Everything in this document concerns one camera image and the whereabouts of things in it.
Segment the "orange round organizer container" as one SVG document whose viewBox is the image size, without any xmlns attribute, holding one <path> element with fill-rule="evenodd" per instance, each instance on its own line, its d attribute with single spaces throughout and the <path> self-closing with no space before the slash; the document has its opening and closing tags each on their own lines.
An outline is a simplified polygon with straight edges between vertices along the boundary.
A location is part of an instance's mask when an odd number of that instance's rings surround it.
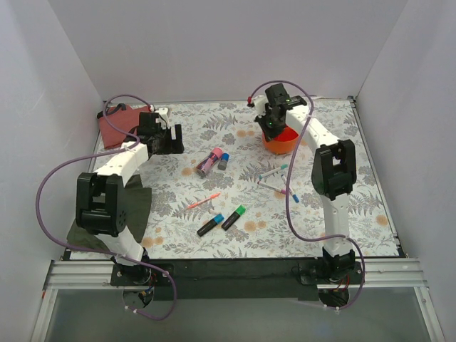
<svg viewBox="0 0 456 342">
<path fill-rule="evenodd" d="M 262 142 L 269 152 L 283 155 L 290 153 L 295 148 L 298 137 L 299 134 L 296 131 L 290 127 L 285 127 L 280 135 L 270 141 L 266 141 L 265 135 L 262 135 Z"/>
</svg>

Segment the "blue black highlighter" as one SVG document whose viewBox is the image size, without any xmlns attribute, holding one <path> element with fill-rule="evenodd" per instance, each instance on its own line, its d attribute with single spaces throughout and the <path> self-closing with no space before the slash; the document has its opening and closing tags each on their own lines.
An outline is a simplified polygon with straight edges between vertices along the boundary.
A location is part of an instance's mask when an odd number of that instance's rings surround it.
<svg viewBox="0 0 456 342">
<path fill-rule="evenodd" d="M 223 220 L 224 220 L 224 216 L 222 214 L 216 215 L 210 221 L 205 223 L 200 229 L 197 230 L 197 235 L 199 237 L 204 236 L 206 233 L 208 233 L 210 230 L 212 230 L 214 227 L 216 227 Z"/>
</svg>

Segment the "pink capped white marker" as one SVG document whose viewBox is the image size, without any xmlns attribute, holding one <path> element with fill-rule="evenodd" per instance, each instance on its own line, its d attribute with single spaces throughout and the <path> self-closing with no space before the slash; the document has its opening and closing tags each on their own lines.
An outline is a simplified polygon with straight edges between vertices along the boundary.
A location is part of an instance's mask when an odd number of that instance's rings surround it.
<svg viewBox="0 0 456 342">
<path fill-rule="evenodd" d="M 257 184 L 258 184 L 258 186 L 260 186 L 260 187 L 264 187 L 264 188 L 267 188 L 267 189 L 269 189 L 269 190 L 273 190 L 273 191 L 275 191 L 275 192 L 278 192 L 278 193 L 281 193 L 281 194 L 284 194 L 284 195 L 286 194 L 286 190 L 285 190 L 285 189 L 281 189 L 281 188 L 279 188 L 279 187 L 275 187 L 275 186 L 272 186 L 272 185 L 268 185 L 268 184 L 266 184 L 266 183 L 264 183 L 264 182 L 260 182 L 260 181 L 258 181 Z"/>
</svg>

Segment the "green black highlighter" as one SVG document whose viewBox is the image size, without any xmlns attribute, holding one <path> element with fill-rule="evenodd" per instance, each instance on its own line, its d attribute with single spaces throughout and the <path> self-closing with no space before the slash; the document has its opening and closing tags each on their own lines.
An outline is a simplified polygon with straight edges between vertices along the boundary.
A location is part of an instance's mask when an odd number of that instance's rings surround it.
<svg viewBox="0 0 456 342">
<path fill-rule="evenodd" d="M 227 231 L 244 213 L 246 212 L 246 207 L 239 205 L 233 213 L 223 222 L 222 228 Z"/>
</svg>

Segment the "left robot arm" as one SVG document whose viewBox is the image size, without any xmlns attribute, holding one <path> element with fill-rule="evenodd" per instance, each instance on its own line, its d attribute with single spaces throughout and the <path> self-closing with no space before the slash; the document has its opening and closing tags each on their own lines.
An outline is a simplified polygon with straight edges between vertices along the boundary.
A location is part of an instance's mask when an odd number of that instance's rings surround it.
<svg viewBox="0 0 456 342">
<path fill-rule="evenodd" d="M 92 173 L 77 179 L 76 224 L 95 236 L 127 268 L 134 284 L 146 284 L 152 275 L 144 262 L 145 250 L 128 228 L 125 185 L 153 155 L 182 154 L 182 126 L 170 125 L 170 109 L 139 114 L 139 125 L 129 133 L 113 157 Z"/>
</svg>

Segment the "red folded cloth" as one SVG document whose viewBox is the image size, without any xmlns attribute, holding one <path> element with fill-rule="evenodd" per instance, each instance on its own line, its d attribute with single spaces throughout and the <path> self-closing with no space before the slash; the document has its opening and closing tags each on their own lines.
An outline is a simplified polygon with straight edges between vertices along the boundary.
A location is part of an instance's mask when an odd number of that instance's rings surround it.
<svg viewBox="0 0 456 342">
<path fill-rule="evenodd" d="M 130 132 L 133 128 L 138 126 L 141 112 L 150 112 L 150 109 L 148 106 L 132 108 L 129 105 L 120 103 L 115 107 L 108 108 L 106 116 L 116 128 L 125 132 Z M 102 111 L 96 115 L 96 118 L 98 120 L 98 127 L 104 148 L 110 150 L 119 147 L 126 138 L 126 134 L 120 133 L 109 125 L 103 116 Z"/>
</svg>

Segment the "pink capped pen tube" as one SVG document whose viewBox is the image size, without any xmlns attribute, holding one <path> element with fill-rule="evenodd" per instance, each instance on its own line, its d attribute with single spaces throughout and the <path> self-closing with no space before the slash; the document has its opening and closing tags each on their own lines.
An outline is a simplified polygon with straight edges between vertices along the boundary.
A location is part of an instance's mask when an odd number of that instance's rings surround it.
<svg viewBox="0 0 456 342">
<path fill-rule="evenodd" d="M 212 151 L 196 166 L 196 172 L 199 176 L 205 177 L 212 169 L 214 164 L 221 159 L 223 151 L 219 147 L 214 147 Z"/>
</svg>

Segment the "blue grey glue stick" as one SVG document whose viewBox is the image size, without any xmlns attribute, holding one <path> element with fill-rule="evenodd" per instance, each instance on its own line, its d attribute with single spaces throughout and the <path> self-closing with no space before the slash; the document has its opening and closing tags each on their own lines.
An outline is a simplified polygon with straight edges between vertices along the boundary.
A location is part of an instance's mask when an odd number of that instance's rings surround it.
<svg viewBox="0 0 456 342">
<path fill-rule="evenodd" d="M 221 158 L 220 158 L 220 161 L 218 163 L 218 169 L 219 170 L 226 170 L 227 168 L 227 163 L 229 161 L 229 154 L 228 153 L 223 153 Z"/>
</svg>

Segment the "dark green cloth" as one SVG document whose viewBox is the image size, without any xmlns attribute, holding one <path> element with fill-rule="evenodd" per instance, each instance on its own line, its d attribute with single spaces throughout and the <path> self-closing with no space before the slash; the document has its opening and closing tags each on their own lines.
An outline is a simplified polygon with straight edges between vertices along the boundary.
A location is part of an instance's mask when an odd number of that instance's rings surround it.
<svg viewBox="0 0 456 342">
<path fill-rule="evenodd" d="M 136 242 L 143 240 L 152 203 L 152 189 L 144 187 L 139 174 L 133 175 L 125 186 L 126 224 Z M 77 247 L 108 251 L 108 247 L 96 236 L 89 234 L 73 222 L 67 243 Z"/>
</svg>

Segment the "teal capped white marker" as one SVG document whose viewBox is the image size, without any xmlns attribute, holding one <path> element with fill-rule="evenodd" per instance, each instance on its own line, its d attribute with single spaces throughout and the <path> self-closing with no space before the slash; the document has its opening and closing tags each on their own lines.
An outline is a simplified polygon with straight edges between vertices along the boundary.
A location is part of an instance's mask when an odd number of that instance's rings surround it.
<svg viewBox="0 0 456 342">
<path fill-rule="evenodd" d="M 281 165 L 279 167 L 276 167 L 276 168 L 274 168 L 272 170 L 269 170 L 269 171 L 265 172 L 264 174 L 260 175 L 259 176 L 259 180 L 263 180 L 264 178 L 267 178 L 270 175 L 273 175 L 273 174 L 278 173 L 278 172 L 280 172 L 282 170 L 285 170 L 287 167 L 288 167 L 287 164 L 283 164 L 283 165 Z"/>
</svg>

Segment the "orange pen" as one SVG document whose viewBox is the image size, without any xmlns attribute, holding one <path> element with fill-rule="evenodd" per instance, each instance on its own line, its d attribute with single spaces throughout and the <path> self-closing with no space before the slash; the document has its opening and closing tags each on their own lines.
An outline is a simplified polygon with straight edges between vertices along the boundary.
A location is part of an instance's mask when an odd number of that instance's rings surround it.
<svg viewBox="0 0 456 342">
<path fill-rule="evenodd" d="M 207 198 L 205 198 L 205 199 L 202 199 L 202 200 L 200 200 L 200 201 L 198 201 L 198 202 L 195 202 L 195 203 L 193 203 L 193 204 L 188 205 L 186 209 L 193 209 L 193 208 L 195 208 L 195 207 L 198 207 L 199 205 L 204 204 L 204 203 L 206 203 L 206 202 L 209 202 L 209 201 L 211 201 L 211 200 L 217 198 L 217 197 L 220 196 L 220 195 L 221 195 L 221 192 L 218 192 L 218 193 L 215 193 L 215 194 L 213 194 L 213 195 L 210 195 L 209 197 L 207 197 Z"/>
</svg>

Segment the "floral table mat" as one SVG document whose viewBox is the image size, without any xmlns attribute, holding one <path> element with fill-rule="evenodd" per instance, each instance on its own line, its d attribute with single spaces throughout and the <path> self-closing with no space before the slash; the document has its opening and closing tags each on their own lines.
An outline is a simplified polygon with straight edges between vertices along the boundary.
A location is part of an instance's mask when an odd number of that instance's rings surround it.
<svg viewBox="0 0 456 342">
<path fill-rule="evenodd" d="M 152 203 L 140 244 L 153 259 L 318 257 L 322 244 L 299 237 L 325 234 L 323 207 L 311 184 L 313 153 L 302 143 L 291 176 L 291 155 L 270 153 L 261 140 L 255 113 L 242 102 L 172 104 L 172 123 L 182 126 L 185 151 L 155 155 L 135 173 L 152 189 Z M 214 147 L 229 154 L 226 170 L 218 162 L 205 177 L 196 166 Z M 265 172 L 287 164 L 259 180 Z M 281 175 L 288 178 L 284 185 Z M 281 194 L 257 182 L 286 190 Z M 289 185 L 299 197 L 295 203 Z M 221 195 L 193 209 L 188 205 Z M 227 230 L 223 222 L 238 208 L 246 212 Z M 218 214 L 224 220 L 199 237 L 197 230 Z"/>
</svg>

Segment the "blue capped white marker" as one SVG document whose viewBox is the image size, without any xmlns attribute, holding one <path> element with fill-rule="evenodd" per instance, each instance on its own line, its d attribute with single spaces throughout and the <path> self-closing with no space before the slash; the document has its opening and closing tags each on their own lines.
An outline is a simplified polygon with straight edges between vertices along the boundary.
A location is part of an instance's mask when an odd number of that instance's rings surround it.
<svg viewBox="0 0 456 342">
<path fill-rule="evenodd" d="M 284 185 L 287 185 L 288 178 L 286 175 L 282 174 L 281 175 L 282 181 Z M 292 196 L 293 200 L 295 203 L 299 203 L 299 197 L 296 195 L 295 191 L 292 189 L 291 185 L 289 185 L 289 194 Z"/>
</svg>

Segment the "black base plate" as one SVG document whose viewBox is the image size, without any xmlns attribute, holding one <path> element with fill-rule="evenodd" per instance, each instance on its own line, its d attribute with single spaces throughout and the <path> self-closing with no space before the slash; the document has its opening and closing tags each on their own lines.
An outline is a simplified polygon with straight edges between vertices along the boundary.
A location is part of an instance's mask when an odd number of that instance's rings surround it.
<svg viewBox="0 0 456 342">
<path fill-rule="evenodd" d="M 322 258 L 155 259 L 174 279 L 178 299 L 297 299 L 317 301 Z"/>
</svg>

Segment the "aluminium frame rail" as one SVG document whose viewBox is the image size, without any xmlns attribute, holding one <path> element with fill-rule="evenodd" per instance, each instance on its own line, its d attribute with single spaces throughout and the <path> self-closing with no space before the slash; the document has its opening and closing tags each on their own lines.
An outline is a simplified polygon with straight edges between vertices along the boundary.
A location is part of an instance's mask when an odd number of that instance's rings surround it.
<svg viewBox="0 0 456 342">
<path fill-rule="evenodd" d="M 166 260 L 145 315 L 109 261 L 55 261 L 33 341 L 444 341 L 417 259 L 369 259 L 343 286 L 308 259 Z"/>
</svg>

